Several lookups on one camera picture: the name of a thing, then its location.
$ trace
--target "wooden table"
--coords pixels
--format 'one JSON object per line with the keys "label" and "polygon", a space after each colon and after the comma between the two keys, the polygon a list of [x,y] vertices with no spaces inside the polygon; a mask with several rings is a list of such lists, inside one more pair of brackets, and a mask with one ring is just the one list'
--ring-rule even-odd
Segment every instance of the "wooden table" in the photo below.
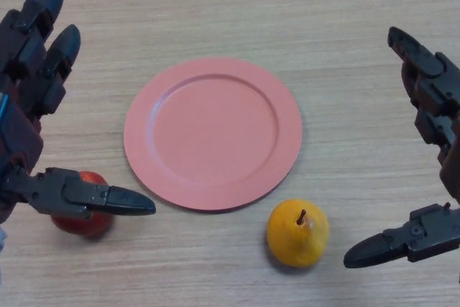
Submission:
{"label": "wooden table", "polygon": [[[0,14],[23,1],[2,0]],[[457,306],[458,251],[365,270],[342,260],[410,211],[449,200],[386,39],[395,25],[460,64],[459,19],[460,0],[65,0],[52,38],[75,23],[82,48],[68,95],[43,120],[36,171],[95,170],[147,193],[124,156],[127,109],[156,73],[204,55],[276,74],[299,103],[305,138],[276,191],[230,214],[157,201],[156,215],[119,218],[87,242],[18,206],[3,225],[0,305]],[[326,254],[303,273],[271,262],[264,245],[270,211],[292,197],[317,203],[331,222]]]}

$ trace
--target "plate center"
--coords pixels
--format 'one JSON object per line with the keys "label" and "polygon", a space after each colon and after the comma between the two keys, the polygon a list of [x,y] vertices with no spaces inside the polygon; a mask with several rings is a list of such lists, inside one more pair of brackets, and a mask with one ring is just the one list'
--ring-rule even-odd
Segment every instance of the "plate center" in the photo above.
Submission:
{"label": "plate center", "polygon": [[155,108],[155,154],[189,183],[242,180],[268,159],[277,141],[277,118],[269,101],[229,75],[191,78]]}

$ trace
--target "robotic hand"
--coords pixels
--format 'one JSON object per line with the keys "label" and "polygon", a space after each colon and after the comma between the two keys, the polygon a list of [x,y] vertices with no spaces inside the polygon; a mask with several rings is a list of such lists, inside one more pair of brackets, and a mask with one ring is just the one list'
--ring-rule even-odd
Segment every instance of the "robotic hand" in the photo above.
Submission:
{"label": "robotic hand", "polygon": [[[392,27],[388,45],[402,59],[402,81],[417,109],[415,126],[426,144],[438,145],[440,178],[460,203],[460,70],[442,53],[433,55],[417,40]],[[409,221],[352,247],[348,268],[379,265],[408,257],[417,262],[460,246],[460,209],[433,204],[412,211]]]}
{"label": "robotic hand", "polygon": [[54,114],[80,49],[80,32],[67,27],[46,51],[45,41],[63,0],[26,0],[0,23],[0,224],[17,203],[41,214],[89,219],[93,212],[155,213],[146,196],[90,183],[79,172],[48,168],[31,176],[43,148],[40,119]]}

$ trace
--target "pear stem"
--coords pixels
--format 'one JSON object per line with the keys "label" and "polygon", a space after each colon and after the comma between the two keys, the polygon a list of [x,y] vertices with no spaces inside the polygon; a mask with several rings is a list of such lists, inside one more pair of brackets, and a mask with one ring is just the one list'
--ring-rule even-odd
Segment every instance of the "pear stem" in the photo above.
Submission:
{"label": "pear stem", "polygon": [[305,217],[305,215],[307,214],[307,211],[306,210],[302,210],[302,212],[300,213],[300,217],[298,218],[297,220],[297,225],[301,225],[303,223],[303,218]]}

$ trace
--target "table surface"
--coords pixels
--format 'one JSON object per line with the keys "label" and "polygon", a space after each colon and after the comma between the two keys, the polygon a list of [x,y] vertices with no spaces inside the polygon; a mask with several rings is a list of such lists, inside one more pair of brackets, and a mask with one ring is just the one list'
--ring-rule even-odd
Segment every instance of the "table surface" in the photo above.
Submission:
{"label": "table surface", "polygon": [[[24,0],[2,0],[0,13]],[[438,150],[413,126],[387,31],[400,27],[460,63],[460,0],[65,0],[82,48],[57,113],[43,119],[48,166],[94,170],[147,193],[129,169],[130,103],[166,67],[206,55],[244,58],[293,92],[304,126],[298,161],[266,198],[229,214],[157,201],[151,217],[119,218],[99,242],[18,206],[3,225],[0,304],[47,306],[457,306],[458,251],[416,264],[347,270],[345,252],[449,195]],[[292,272],[267,256],[265,224],[282,200],[329,217],[323,259]]]}

